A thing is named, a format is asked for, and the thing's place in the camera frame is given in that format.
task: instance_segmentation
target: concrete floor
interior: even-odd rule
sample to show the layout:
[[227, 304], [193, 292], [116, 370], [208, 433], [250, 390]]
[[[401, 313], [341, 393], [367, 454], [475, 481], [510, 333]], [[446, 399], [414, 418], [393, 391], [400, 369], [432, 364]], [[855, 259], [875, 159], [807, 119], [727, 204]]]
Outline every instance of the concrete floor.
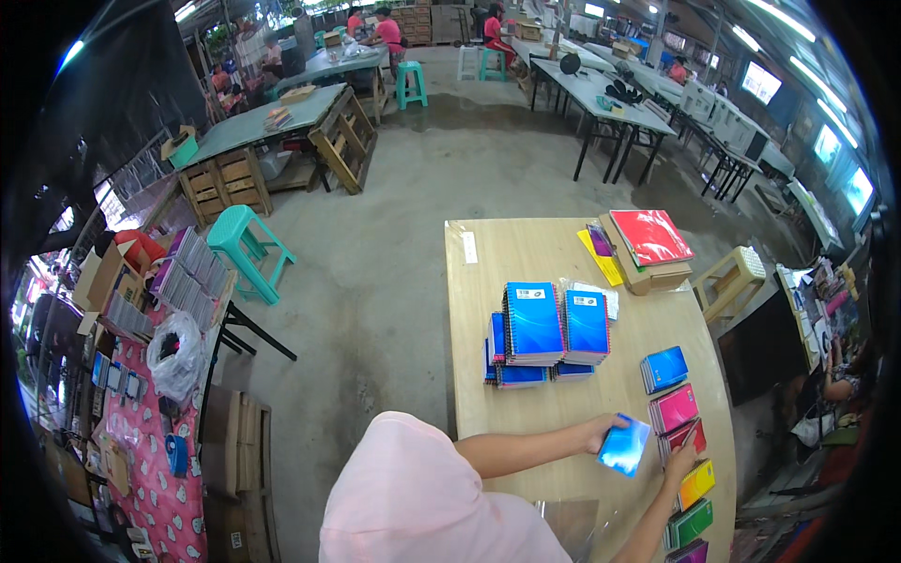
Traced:
[[[272, 407], [272, 488], [285, 561], [315, 559], [329, 491], [377, 413], [406, 411], [455, 434], [445, 220], [664, 208], [696, 253], [696, 274], [739, 244], [753, 245], [770, 272], [775, 261], [800, 266], [752, 190], [762, 178], [752, 179], [738, 204], [702, 199], [696, 153], [667, 140], [640, 188], [633, 182], [646, 153], [633, 152], [614, 186], [601, 183], [608, 157], [590, 150], [573, 182], [578, 112], [564, 120], [544, 111], [539, 96], [541, 110], [531, 114], [515, 81], [458, 82], [453, 48], [409, 50], [407, 59], [423, 65], [429, 106], [397, 112], [389, 102], [364, 193], [272, 197], [266, 223], [297, 263], [279, 282], [278, 306], [237, 304], [299, 360], [249, 334], [258, 356], [250, 361], [223, 348], [214, 375]], [[773, 291], [769, 279], [746, 311]], [[714, 342], [725, 328], [711, 327]], [[740, 499], [767, 452], [754, 432], [768, 429], [770, 405], [762, 397], [733, 409]]]

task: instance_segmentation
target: yellow notebook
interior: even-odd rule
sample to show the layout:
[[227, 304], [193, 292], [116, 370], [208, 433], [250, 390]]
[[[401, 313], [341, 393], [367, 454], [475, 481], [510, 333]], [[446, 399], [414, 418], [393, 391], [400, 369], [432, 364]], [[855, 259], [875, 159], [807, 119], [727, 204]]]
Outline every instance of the yellow notebook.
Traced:
[[688, 475], [682, 479], [682, 487], [678, 490], [678, 509], [684, 512], [716, 485], [714, 462], [701, 459]]

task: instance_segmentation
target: red notebook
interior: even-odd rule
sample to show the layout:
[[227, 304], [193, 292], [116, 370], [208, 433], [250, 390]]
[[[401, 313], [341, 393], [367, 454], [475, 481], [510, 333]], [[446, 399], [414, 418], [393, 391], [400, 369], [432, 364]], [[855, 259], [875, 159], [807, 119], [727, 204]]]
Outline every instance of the red notebook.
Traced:
[[651, 401], [651, 422], [654, 431], [665, 434], [697, 416], [697, 401], [691, 384]]
[[[660, 436], [661, 440], [666, 440], [669, 443], [669, 451], [672, 451], [673, 448], [682, 445], [682, 442], [685, 441], [686, 436], [688, 436], [688, 432], [691, 430], [692, 424], [692, 422], [684, 424], [681, 428], [678, 428], [670, 432], [669, 434]], [[697, 420], [695, 431], [695, 449], [698, 453], [700, 453], [707, 449], [707, 438], [704, 436], [704, 424], [700, 419]]]
[[661, 209], [611, 211], [610, 218], [639, 267], [680, 262], [695, 256], [667, 212]]

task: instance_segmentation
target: red pants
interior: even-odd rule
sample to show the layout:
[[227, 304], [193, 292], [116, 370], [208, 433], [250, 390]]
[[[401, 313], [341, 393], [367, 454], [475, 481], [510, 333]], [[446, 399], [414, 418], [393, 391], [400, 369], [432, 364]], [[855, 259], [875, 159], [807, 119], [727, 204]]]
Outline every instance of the red pants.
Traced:
[[501, 50], [504, 52], [504, 56], [506, 57], [506, 67], [510, 68], [510, 65], [513, 64], [513, 59], [516, 58], [516, 51], [513, 50], [513, 47], [510, 47], [503, 41], [498, 38], [493, 38], [491, 41], [485, 43], [485, 46], [491, 50]]

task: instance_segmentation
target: beige plastic stool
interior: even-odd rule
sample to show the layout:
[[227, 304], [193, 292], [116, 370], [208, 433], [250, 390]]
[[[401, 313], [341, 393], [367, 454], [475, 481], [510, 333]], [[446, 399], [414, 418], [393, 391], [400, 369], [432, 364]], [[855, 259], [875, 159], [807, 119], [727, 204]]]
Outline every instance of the beige plastic stool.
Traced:
[[[716, 272], [725, 268], [733, 262], [733, 266], [729, 268], [725, 274], [719, 276]], [[707, 293], [704, 287], [705, 281], [708, 279], [715, 280], [713, 289], [716, 292], [716, 300], [713, 303], [707, 301]], [[754, 249], [746, 246], [735, 247], [735, 249], [726, 254], [725, 257], [716, 263], [715, 266], [708, 269], [703, 276], [699, 277], [692, 287], [695, 289], [695, 296], [701, 305], [701, 313], [704, 314], [704, 320], [708, 324], [716, 319], [725, 319], [730, 321], [736, 314], [741, 311], [745, 305], [760, 291], [764, 281], [767, 279], [767, 270], [764, 269], [763, 263], [760, 262], [760, 256]], [[753, 286], [752, 290], [740, 302], [735, 300], [748, 289]], [[733, 304], [733, 313], [731, 315], [723, 315], [726, 307]]]

